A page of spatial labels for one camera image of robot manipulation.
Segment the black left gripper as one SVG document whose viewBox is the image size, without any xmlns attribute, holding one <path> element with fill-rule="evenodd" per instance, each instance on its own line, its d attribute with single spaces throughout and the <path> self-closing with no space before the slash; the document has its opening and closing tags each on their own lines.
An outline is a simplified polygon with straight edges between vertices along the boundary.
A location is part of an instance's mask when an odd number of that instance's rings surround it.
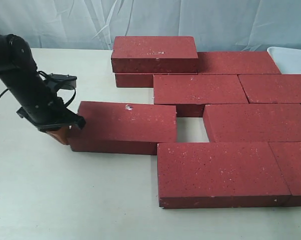
<svg viewBox="0 0 301 240">
<path fill-rule="evenodd" d="M 64 102 L 57 92 L 44 83 L 43 71 L 13 69 L 0 72 L 0 79 L 21 105 L 17 114 L 27 119 L 39 131 L 45 132 L 63 145 L 68 145 L 70 126 L 82 129 L 85 119 L 68 109 L 76 93 Z"/>
</svg>

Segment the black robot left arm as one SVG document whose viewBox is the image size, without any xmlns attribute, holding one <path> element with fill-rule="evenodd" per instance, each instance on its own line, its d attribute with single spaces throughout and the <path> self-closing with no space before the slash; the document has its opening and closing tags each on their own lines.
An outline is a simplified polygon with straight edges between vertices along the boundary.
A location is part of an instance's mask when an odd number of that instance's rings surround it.
<svg viewBox="0 0 301 240">
<path fill-rule="evenodd" d="M 20 36 L 0 35 L 0 80 L 20 104 L 17 114 L 40 132 L 63 145 L 72 126 L 82 129 L 85 119 L 68 109 L 59 90 L 76 91 L 77 77 L 39 71 L 29 44 Z"/>
</svg>

